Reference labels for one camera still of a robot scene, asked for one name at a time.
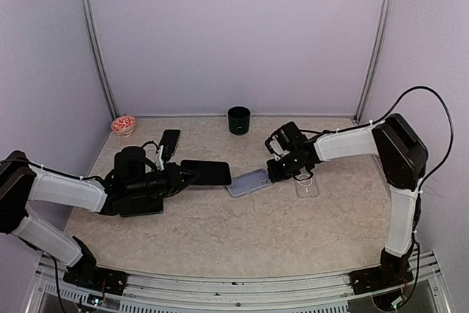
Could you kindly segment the lavender phone case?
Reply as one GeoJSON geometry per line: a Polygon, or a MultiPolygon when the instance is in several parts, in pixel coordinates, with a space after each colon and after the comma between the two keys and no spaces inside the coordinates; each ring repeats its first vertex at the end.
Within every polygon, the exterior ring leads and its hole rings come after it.
{"type": "Polygon", "coordinates": [[[272,185],[272,182],[267,170],[257,169],[233,178],[232,183],[226,189],[231,197],[240,198],[270,185],[272,185]]]}

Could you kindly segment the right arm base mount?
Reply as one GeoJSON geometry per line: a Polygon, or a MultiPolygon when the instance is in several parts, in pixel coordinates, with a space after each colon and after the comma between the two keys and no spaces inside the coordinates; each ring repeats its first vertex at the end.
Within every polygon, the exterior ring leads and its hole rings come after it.
{"type": "Polygon", "coordinates": [[[410,269],[388,275],[384,274],[381,267],[354,270],[349,273],[349,277],[355,295],[397,287],[414,279],[410,269]]]}

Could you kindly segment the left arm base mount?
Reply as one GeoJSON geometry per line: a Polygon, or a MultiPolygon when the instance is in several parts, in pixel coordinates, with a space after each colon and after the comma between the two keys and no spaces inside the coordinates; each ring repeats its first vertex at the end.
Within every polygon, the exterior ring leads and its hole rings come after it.
{"type": "Polygon", "coordinates": [[[76,270],[67,269],[63,280],[77,287],[122,296],[128,281],[128,274],[120,270],[96,267],[91,276],[85,277],[78,274],[76,270]]]}

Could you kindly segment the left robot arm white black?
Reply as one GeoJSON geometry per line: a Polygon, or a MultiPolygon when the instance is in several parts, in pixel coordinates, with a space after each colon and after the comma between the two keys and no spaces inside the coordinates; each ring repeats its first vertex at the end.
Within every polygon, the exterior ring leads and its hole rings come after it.
{"type": "Polygon", "coordinates": [[[51,255],[87,287],[103,272],[86,245],[69,238],[37,214],[30,202],[79,207],[103,216],[145,216],[163,212],[163,200],[185,190],[198,173],[176,163],[151,161],[142,147],[114,156],[114,168],[101,177],[75,177],[38,166],[21,151],[1,162],[1,232],[51,255]]]}

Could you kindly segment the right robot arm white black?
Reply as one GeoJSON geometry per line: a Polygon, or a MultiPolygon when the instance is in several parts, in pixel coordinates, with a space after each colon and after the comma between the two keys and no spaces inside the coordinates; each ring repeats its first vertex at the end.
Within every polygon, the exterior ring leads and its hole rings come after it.
{"type": "Polygon", "coordinates": [[[302,172],[311,174],[320,163],[377,156],[391,192],[391,218],[374,278],[379,285],[389,287],[402,276],[415,243],[419,192],[428,160],[426,146],[402,115],[391,114],[381,122],[363,126],[324,130],[311,138],[294,122],[288,122],[265,140],[265,146],[273,155],[267,161],[273,183],[297,180],[302,172]]]}

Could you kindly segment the black phone top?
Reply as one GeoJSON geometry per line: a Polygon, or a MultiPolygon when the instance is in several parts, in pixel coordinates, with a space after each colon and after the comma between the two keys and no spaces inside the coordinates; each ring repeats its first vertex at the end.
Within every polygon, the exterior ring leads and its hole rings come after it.
{"type": "Polygon", "coordinates": [[[182,160],[181,166],[198,174],[197,186],[227,186],[232,183],[230,167],[223,161],[182,160]]]}

